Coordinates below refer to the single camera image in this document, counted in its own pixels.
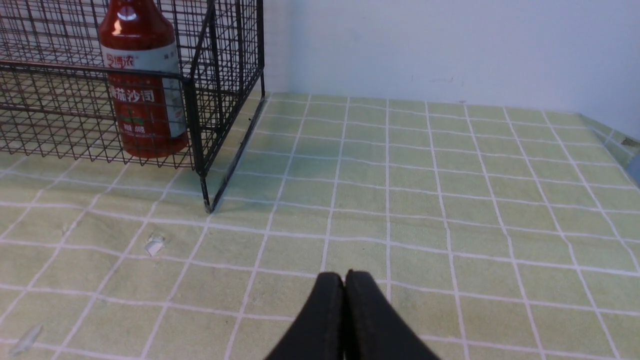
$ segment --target white debris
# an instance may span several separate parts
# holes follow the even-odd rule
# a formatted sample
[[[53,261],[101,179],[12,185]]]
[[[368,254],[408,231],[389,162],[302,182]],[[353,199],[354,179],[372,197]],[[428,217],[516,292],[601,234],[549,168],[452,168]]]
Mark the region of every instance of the white debris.
[[[164,236],[158,234],[151,234],[147,239],[145,250],[149,256],[155,256],[164,247]]]
[[[42,331],[42,323],[39,323],[38,325],[30,328],[29,331],[25,332],[24,335],[22,335],[22,337],[20,338],[20,340],[18,340],[18,342],[11,349],[9,349],[8,355],[16,356],[22,352],[25,352],[31,349],[33,344],[36,342],[36,339],[40,335],[41,331]]]

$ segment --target sauce bottle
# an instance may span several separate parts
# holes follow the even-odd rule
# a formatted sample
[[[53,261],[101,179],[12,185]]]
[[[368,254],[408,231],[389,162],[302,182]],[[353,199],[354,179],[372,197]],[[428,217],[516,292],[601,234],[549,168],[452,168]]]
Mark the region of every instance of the sauce bottle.
[[[98,28],[106,67],[180,73],[173,26],[153,0],[111,0]],[[162,158],[188,143],[180,82],[109,74],[122,147],[139,158]]]

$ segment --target table surface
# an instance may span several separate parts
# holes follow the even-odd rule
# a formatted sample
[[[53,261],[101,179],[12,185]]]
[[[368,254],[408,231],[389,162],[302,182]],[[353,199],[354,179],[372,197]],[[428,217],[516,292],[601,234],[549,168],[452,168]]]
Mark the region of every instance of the table surface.
[[[273,94],[212,215],[188,169],[7,153],[0,213],[0,358],[260,359],[350,268],[443,359],[640,354],[640,191],[576,114]]]

